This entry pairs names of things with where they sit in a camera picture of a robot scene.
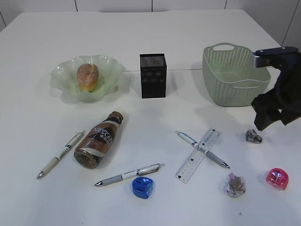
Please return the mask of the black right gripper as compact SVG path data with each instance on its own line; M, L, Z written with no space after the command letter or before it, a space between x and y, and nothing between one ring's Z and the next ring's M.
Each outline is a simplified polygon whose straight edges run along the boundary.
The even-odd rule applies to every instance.
M254 124L259 131L276 121L287 125L301 117L301 64L293 69L282 67L279 70L274 88L251 103L256 112Z

